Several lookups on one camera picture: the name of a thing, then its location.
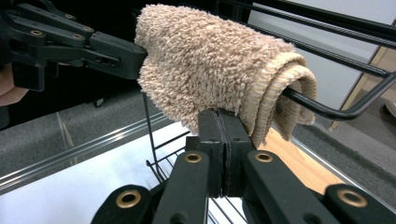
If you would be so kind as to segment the black wire rack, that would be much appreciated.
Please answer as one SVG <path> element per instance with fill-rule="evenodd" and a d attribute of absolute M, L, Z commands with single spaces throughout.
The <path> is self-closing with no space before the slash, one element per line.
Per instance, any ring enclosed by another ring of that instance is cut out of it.
<path fill-rule="evenodd" d="M 240 21 L 233 22 L 293 45 L 284 36 Z M 357 104 L 349 111 L 334 110 L 291 88 L 286 88 L 282 94 L 313 112 L 315 117 L 353 119 L 363 110 L 363 104 Z M 307 188 L 276 154 L 253 146 L 243 163 L 246 183 L 240 197 L 247 218 L 253 224 L 396 224 L 396 213 L 364 190 L 334 184 L 323 194 L 316 193 Z M 172 174 L 165 182 L 152 224 L 206 224 L 211 198 L 208 171 L 209 158 L 205 153 L 185 149 L 177 157 Z"/>

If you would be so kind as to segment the beige towel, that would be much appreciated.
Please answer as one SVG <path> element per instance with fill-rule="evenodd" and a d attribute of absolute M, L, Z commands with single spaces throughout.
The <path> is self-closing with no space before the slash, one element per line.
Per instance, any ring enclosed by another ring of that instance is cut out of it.
<path fill-rule="evenodd" d="M 208 108 L 232 111 L 255 146 L 272 126 L 289 140 L 315 115 L 283 96 L 291 88 L 317 96 L 317 81 L 292 44 L 202 10 L 147 5 L 137 18 L 135 43 L 148 56 L 140 70 L 142 91 L 171 120 L 198 132 Z"/>

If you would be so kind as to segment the white cabinet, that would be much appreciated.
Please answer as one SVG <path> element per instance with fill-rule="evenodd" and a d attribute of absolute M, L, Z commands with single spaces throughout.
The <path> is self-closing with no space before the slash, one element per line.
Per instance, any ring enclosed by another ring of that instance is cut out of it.
<path fill-rule="evenodd" d="M 396 0 L 290 1 L 385 24 L 391 24 L 396 20 Z M 362 63 L 368 63 L 377 49 L 374 44 L 364 43 L 256 11 L 250 13 L 248 22 Z M 305 57 L 307 67 L 316 76 L 317 101 L 331 108 L 341 108 L 360 78 L 361 72 L 302 49 L 299 49 L 298 52 Z"/>

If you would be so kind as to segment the aluminium floor rail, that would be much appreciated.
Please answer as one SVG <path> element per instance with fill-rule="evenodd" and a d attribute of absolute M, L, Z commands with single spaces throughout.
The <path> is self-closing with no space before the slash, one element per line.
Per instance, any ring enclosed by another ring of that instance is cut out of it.
<path fill-rule="evenodd" d="M 133 124 L 88 141 L 87 143 L 71 147 L 65 152 L 36 162 L 9 175 L 4 175 L 0 177 L 0 195 L 37 181 L 47 175 L 54 174 L 61 166 L 63 168 L 68 168 L 78 164 L 83 158 L 86 158 L 93 152 L 97 152 L 101 148 L 109 147 L 121 141 L 129 142 L 132 140 L 132 135 L 147 131 L 149 125 L 153 126 L 163 121 L 166 121 L 166 117 L 163 113 L 154 114 L 147 119 L 141 119 Z"/>

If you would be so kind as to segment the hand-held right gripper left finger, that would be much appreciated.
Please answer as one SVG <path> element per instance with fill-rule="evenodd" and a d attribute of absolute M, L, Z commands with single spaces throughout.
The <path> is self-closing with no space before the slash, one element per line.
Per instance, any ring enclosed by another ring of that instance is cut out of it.
<path fill-rule="evenodd" d="M 213 109 L 198 114 L 198 134 L 188 136 L 188 151 L 205 153 L 209 158 L 208 192 L 211 198 L 222 195 L 223 144 L 219 129 L 219 116 Z"/>

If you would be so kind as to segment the light wooden table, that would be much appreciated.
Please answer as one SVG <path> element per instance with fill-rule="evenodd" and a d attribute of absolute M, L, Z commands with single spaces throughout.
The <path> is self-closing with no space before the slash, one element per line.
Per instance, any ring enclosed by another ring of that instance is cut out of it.
<path fill-rule="evenodd" d="M 266 143 L 260 145 L 259 149 L 276 154 L 306 187 L 317 193 L 323 194 L 328 186 L 344 183 L 291 141 L 285 141 L 273 128 L 266 136 Z"/>

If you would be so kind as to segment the light wooden desk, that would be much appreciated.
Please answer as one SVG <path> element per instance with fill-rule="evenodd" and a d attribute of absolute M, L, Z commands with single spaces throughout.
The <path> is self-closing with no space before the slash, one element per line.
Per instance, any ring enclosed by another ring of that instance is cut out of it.
<path fill-rule="evenodd" d="M 396 71 L 396 49 L 379 47 L 370 61 L 370 65 L 391 72 Z M 373 75 L 363 73 L 349 96 L 346 98 L 341 109 L 344 110 L 353 106 L 359 101 L 364 93 L 373 89 L 381 81 L 381 77 L 375 77 Z M 381 97 L 387 100 L 386 105 L 395 106 L 395 108 L 392 109 L 392 113 L 396 116 L 396 83 L 387 89 Z"/>

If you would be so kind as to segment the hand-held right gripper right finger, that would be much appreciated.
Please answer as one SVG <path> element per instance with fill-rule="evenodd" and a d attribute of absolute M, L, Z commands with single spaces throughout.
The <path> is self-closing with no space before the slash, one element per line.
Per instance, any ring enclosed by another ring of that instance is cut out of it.
<path fill-rule="evenodd" d="M 222 195 L 241 197 L 246 183 L 243 163 L 254 146 L 242 121 L 234 112 L 219 109 L 218 115 L 224 145 Z"/>

